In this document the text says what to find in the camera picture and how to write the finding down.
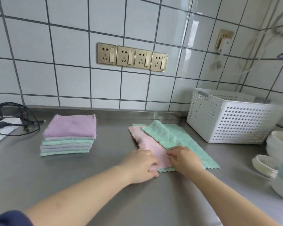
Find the white bowl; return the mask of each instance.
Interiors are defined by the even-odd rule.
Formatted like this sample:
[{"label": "white bowl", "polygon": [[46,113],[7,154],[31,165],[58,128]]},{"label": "white bowl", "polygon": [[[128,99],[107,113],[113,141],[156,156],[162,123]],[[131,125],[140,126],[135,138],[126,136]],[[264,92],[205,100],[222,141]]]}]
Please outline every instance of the white bowl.
[{"label": "white bowl", "polygon": [[254,168],[269,178],[275,178],[278,174],[280,162],[265,155],[257,155],[252,160]]},{"label": "white bowl", "polygon": [[267,154],[283,162],[283,131],[273,131],[266,140]]}]

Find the gold outlet cover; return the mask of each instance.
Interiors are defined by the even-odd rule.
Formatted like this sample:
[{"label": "gold outlet cover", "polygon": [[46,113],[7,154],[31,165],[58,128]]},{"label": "gold outlet cover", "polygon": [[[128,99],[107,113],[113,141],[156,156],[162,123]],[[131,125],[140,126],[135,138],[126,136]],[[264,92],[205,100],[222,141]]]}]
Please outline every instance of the gold outlet cover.
[{"label": "gold outlet cover", "polygon": [[117,65],[134,67],[135,48],[117,46]]},{"label": "gold outlet cover", "polygon": [[112,44],[97,43],[97,63],[116,65],[117,46]]},{"label": "gold outlet cover", "polygon": [[151,67],[152,51],[135,50],[134,67],[149,70]]},{"label": "gold outlet cover", "polygon": [[219,32],[218,38],[217,38],[217,42],[216,42],[215,48],[216,49],[219,48],[222,39],[225,39],[225,38],[232,39],[233,35],[234,35],[233,31],[221,29],[220,32]]},{"label": "gold outlet cover", "polygon": [[166,63],[168,61],[168,55],[163,53],[156,53],[152,54],[152,61],[151,61],[151,68],[152,71],[166,71]]}]

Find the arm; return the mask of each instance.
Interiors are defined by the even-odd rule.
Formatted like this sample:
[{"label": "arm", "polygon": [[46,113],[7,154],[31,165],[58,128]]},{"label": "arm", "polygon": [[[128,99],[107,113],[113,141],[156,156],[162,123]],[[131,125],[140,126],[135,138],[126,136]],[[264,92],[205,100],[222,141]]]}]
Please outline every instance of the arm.
[{"label": "arm", "polygon": [[224,226],[279,226],[261,209],[204,170],[200,159],[189,148],[177,146],[168,155],[176,170],[200,189]]},{"label": "arm", "polygon": [[122,188],[157,177],[150,150],[132,151],[118,166],[74,184],[26,210],[34,226],[85,226]]}]

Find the stainless steel countertop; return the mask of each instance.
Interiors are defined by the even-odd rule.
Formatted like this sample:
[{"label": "stainless steel countertop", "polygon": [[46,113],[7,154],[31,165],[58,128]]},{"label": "stainless steel countertop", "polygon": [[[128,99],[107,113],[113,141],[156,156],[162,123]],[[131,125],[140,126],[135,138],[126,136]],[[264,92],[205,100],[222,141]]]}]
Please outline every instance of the stainless steel countertop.
[{"label": "stainless steel countertop", "polygon": [[[129,151],[138,148],[128,127],[151,121],[98,119],[97,140],[88,154],[41,158],[39,145],[49,122],[41,126],[39,133],[5,138],[0,142],[0,213],[25,210],[71,184],[118,164]],[[185,121],[162,122],[182,126],[220,165],[219,170],[209,170],[213,175],[283,225],[283,198],[272,190],[272,179],[261,175],[251,164],[257,154],[266,153],[263,146],[208,144]],[[14,133],[21,132],[22,128],[18,128]],[[124,188],[89,225],[221,224],[196,186],[179,173],[169,172]]]}]

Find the microfiber cloth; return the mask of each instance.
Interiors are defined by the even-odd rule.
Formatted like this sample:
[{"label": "microfiber cloth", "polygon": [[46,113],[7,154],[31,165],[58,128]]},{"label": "microfiber cloth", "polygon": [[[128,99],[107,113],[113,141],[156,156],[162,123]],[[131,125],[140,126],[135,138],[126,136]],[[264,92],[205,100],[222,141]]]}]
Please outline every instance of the microfiber cloth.
[{"label": "microfiber cloth", "polygon": [[171,162],[167,157],[166,149],[157,143],[151,136],[141,130],[146,126],[129,127],[129,132],[138,143],[140,149],[151,150],[153,155],[158,159],[158,164],[150,166],[149,171],[166,172],[164,168],[171,167]]},{"label": "microfiber cloth", "polygon": [[59,147],[59,148],[40,148],[41,152],[61,152],[61,151],[90,151],[91,147]]},{"label": "microfiber cloth", "polygon": [[93,142],[94,140],[72,139],[72,140],[43,141],[42,145],[58,145],[58,144],[67,144],[67,143],[93,143]]},{"label": "microfiber cloth", "polygon": [[41,152],[40,156],[51,156],[51,155],[61,155],[61,154],[73,154],[73,153],[88,153],[89,150],[73,150],[73,151],[60,151],[60,152]]},{"label": "microfiber cloth", "polygon": [[44,137],[96,137],[97,119],[92,116],[55,115],[45,129]]},{"label": "microfiber cloth", "polygon": [[56,141],[56,140],[95,140],[96,137],[45,137],[44,141]]},{"label": "microfiber cloth", "polygon": [[63,148],[63,147],[92,147],[92,143],[65,143],[65,144],[56,144],[56,145],[41,145],[40,149],[49,149],[49,148]]},{"label": "microfiber cloth", "polygon": [[151,125],[143,127],[142,130],[159,142],[166,150],[178,145],[190,148],[201,159],[204,168],[217,169],[219,165],[189,136],[186,131],[176,124],[162,124],[153,121]]}]

